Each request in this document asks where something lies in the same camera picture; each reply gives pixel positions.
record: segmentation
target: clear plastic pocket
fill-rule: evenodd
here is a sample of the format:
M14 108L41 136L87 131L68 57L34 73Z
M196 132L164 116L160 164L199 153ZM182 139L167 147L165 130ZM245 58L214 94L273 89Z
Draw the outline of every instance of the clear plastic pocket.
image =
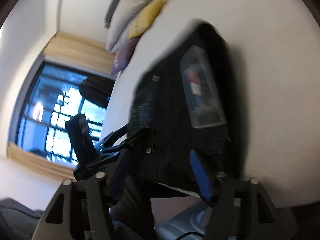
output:
M192 127L226 123L206 51L192 46L180 61L183 89Z

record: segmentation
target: white bedsheet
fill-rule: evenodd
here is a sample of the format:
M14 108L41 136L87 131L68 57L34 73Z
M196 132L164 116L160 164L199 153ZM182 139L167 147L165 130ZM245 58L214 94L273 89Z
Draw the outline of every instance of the white bedsheet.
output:
M278 207L318 201L320 29L301 0L170 0L117 77L102 136L128 122L139 79L193 18L230 46L248 111L244 178L259 178Z

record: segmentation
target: black cable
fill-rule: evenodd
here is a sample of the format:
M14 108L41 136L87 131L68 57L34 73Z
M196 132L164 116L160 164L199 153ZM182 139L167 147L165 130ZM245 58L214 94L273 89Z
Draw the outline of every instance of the black cable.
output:
M185 236L189 236L189 235L196 235L196 236L204 237L203 234L198 233L198 232L187 232L187 233L184 233L183 235L179 236L176 240L181 240L181 239L184 238Z

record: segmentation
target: window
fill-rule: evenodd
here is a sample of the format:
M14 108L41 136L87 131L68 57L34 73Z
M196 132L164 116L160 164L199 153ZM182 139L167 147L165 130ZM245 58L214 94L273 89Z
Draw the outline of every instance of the window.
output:
M43 63L21 111L16 140L19 147L49 161L77 164L65 130L66 121L76 114L85 114L95 143L101 136L106 115L106 109L87 101L79 93L78 85L88 75L91 74Z

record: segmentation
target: white pillow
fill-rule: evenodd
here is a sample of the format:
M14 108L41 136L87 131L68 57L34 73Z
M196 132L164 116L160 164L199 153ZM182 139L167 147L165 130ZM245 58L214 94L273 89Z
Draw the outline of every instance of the white pillow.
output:
M129 27L137 14L152 0L120 0L113 13L107 36L106 49L117 52L127 41Z

